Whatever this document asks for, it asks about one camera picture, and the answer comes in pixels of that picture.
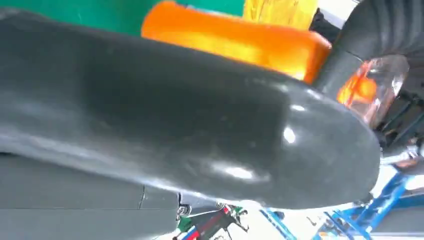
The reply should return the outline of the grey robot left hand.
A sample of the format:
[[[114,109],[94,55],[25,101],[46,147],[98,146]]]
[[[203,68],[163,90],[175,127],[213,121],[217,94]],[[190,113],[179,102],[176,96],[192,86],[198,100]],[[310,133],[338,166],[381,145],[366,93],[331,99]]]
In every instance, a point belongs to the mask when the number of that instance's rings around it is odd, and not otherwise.
[[[370,127],[378,127],[409,71],[401,55],[361,60],[334,47],[313,85],[356,113]]]

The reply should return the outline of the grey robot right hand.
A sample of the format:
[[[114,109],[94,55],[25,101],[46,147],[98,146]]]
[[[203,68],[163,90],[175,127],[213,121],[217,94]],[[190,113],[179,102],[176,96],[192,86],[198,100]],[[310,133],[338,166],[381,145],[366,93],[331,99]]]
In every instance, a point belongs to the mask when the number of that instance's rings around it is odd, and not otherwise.
[[[315,209],[364,198],[380,146],[272,70],[0,10],[0,149],[208,199]]]

